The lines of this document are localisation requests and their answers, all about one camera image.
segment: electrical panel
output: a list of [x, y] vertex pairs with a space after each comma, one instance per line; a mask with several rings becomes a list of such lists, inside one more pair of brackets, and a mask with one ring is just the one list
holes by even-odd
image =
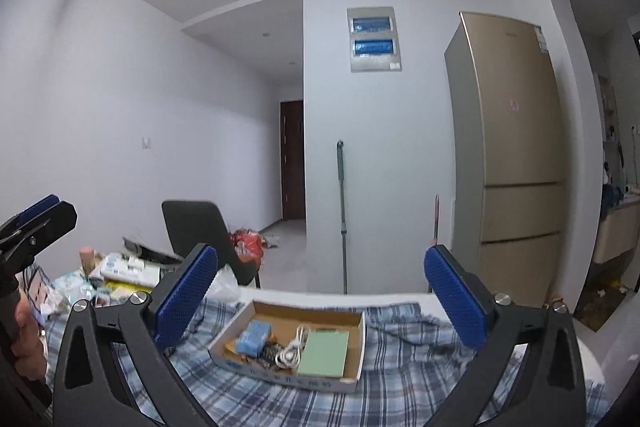
[[392, 7], [350, 8], [351, 72], [402, 71], [396, 15]]

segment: white cable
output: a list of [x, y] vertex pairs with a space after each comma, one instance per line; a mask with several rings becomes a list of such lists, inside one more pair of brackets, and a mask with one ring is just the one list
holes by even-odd
[[275, 357], [276, 365], [281, 369], [295, 369], [300, 363], [302, 350], [305, 349], [306, 338], [311, 329], [309, 326], [300, 325], [296, 330], [296, 338], [293, 339], [289, 346], [285, 347]]

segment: bed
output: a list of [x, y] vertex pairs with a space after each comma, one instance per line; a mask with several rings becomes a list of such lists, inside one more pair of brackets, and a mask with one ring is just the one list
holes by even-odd
[[[199, 304], [185, 333], [166, 354], [178, 376], [205, 411], [221, 426], [325, 427], [326, 425], [422, 427], [446, 400], [475, 356], [460, 342], [435, 295], [343, 296], [240, 288], [237, 302], [210, 296]], [[352, 394], [331, 394], [254, 380], [219, 367], [207, 348], [251, 300], [317, 308], [357, 309], [366, 314], [367, 344], [363, 370]], [[47, 323], [49, 370], [55, 375], [66, 317]], [[124, 377], [145, 415], [161, 421], [126, 346], [113, 344]], [[516, 348], [522, 353], [524, 346]], [[586, 381], [587, 427], [602, 418], [608, 405], [604, 378], [593, 355], [580, 344]], [[520, 367], [509, 361], [479, 423], [499, 413]]]
[[[327, 307], [368, 307], [388, 306], [407, 302], [417, 302], [423, 315], [432, 315], [443, 321], [449, 321], [446, 312], [434, 294], [395, 294], [395, 295], [338, 295], [338, 294], [313, 294], [281, 292], [274, 290], [262, 290], [250, 287], [241, 287], [241, 302], [251, 300], [270, 304], [283, 304], [292, 306], [304, 306], [309, 308]], [[589, 348], [578, 339], [582, 368], [585, 380], [596, 383], [605, 383], [600, 365]], [[517, 351], [524, 353], [526, 346], [518, 346]]]

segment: yellow object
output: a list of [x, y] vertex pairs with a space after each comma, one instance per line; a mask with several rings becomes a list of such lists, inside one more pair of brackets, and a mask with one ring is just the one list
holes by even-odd
[[118, 289], [133, 292], [149, 292], [152, 288], [147, 288], [145, 286], [139, 286], [137, 284], [129, 284], [128, 282], [118, 282], [118, 281], [106, 281], [107, 287], [111, 288], [111, 290], [116, 291]]

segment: refrigerator door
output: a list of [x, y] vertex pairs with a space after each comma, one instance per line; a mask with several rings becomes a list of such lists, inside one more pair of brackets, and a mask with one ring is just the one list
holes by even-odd
[[564, 185], [486, 188], [482, 242], [533, 237], [564, 228]]
[[558, 86], [536, 29], [492, 15], [463, 13], [462, 19], [482, 107], [485, 185], [564, 180]]
[[482, 245], [478, 277], [492, 293], [504, 292], [516, 304], [541, 307], [556, 272], [560, 246], [559, 233]]

